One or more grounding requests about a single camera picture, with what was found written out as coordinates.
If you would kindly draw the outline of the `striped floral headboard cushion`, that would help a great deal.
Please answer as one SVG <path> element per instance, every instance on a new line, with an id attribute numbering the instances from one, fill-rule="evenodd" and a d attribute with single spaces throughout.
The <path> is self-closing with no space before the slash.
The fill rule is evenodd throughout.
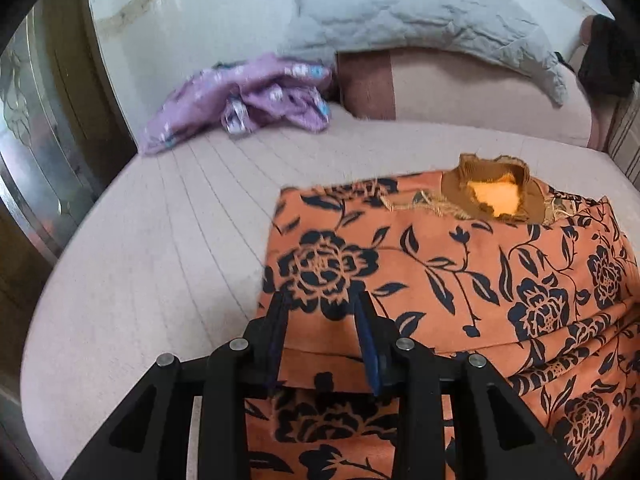
<path id="1" fill-rule="evenodd" d="M 639 89 L 616 105 L 612 119 L 606 152 L 617 168 L 639 188 L 640 132 Z"/>

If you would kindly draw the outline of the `pink bolster cushion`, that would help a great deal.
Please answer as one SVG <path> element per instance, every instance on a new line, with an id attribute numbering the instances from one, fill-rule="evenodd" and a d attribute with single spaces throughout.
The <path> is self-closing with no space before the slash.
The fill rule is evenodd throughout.
<path id="1" fill-rule="evenodd" d="M 575 74 L 559 66 L 557 107 L 530 79 L 466 54 L 428 49 L 340 53 L 342 104 L 359 119 L 434 122 L 597 148 L 599 125 Z"/>

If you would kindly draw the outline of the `grey quilted pillow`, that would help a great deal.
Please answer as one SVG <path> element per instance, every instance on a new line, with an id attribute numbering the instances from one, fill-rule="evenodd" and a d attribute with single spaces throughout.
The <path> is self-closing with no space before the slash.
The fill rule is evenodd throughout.
<path id="1" fill-rule="evenodd" d="M 513 70 L 556 106 L 568 90 L 535 19 L 512 0 L 294 0 L 280 55 L 331 64 L 335 55 L 427 48 Z"/>

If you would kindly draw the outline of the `purple floral cloth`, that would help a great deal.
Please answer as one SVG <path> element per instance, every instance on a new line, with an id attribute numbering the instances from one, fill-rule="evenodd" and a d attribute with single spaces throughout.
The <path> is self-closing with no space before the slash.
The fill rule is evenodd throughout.
<path id="1" fill-rule="evenodd" d="M 324 95 L 332 78 L 328 66 L 273 53 L 218 64 L 171 92 L 134 142 L 140 154 L 152 155 L 210 128 L 230 136 L 247 136 L 274 124 L 320 132 L 331 118 Z"/>

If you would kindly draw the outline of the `wooden glass door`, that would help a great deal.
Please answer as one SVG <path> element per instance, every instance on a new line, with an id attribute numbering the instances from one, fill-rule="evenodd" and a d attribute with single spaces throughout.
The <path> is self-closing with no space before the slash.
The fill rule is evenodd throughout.
<path id="1" fill-rule="evenodd" d="M 1 53 L 1 469 L 48 478 L 23 415 L 22 364 L 44 285 L 134 144 L 89 0 L 38 0 Z"/>

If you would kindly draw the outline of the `black garment on headboard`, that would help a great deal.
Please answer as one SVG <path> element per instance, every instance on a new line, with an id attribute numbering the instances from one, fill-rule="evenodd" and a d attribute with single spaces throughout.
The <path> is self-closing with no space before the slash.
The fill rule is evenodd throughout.
<path id="1" fill-rule="evenodd" d="M 639 58 L 626 32 L 605 15 L 588 16 L 580 39 L 586 46 L 578 79 L 593 96 L 626 98 L 639 80 Z"/>

